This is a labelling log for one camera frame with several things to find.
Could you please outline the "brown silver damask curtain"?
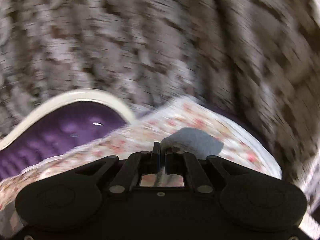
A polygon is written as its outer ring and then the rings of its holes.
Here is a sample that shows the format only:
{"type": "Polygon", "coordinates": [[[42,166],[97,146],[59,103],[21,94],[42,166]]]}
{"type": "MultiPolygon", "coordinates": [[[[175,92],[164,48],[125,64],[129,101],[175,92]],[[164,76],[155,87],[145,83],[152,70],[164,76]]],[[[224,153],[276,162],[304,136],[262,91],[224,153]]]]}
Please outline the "brown silver damask curtain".
{"type": "Polygon", "coordinates": [[[233,114],[319,205],[319,0],[1,0],[1,136],[76,88],[233,114]]]}

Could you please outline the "floral bed cover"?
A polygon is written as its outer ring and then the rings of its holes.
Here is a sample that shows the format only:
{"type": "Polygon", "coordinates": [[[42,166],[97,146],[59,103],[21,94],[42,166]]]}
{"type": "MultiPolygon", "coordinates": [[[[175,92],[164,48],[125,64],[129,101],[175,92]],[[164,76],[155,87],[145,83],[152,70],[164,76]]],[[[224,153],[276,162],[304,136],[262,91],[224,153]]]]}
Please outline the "floral bed cover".
{"type": "Polygon", "coordinates": [[[14,201],[26,185],[108,155],[125,159],[133,152],[149,151],[155,141],[161,141],[185,127],[201,129],[223,142],[221,157],[276,178],[282,177],[274,157],[239,120],[219,110],[200,106],[189,98],[177,98],[155,111],[145,112],[134,122],[104,137],[1,180],[1,236],[8,238],[22,228],[14,201]]]}

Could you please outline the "grey argyle knit sweater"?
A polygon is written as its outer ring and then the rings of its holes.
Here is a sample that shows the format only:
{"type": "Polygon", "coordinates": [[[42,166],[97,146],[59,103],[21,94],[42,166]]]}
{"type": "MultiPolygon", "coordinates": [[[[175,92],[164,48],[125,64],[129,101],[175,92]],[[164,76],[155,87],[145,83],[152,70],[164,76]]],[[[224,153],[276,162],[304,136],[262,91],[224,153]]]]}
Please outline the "grey argyle knit sweater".
{"type": "MultiPolygon", "coordinates": [[[[189,152],[197,159],[205,160],[209,155],[219,155],[224,143],[210,134],[191,127],[185,127],[160,142],[161,154],[182,154],[189,152]]],[[[178,174],[168,174],[161,165],[157,174],[146,174],[142,177],[140,186],[146,187],[182,187],[183,177],[178,174]]]]}

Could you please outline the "purple tufted headboard white frame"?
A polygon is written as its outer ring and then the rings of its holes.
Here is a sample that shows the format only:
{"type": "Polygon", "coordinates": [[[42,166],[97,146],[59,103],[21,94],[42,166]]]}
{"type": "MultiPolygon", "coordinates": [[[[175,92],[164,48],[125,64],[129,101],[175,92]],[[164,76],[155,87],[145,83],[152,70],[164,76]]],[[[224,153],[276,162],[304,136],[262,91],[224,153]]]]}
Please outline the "purple tufted headboard white frame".
{"type": "Polygon", "coordinates": [[[63,155],[134,122],[122,100],[97,89],[75,89],[36,107],[1,139],[1,180],[63,155]]]}

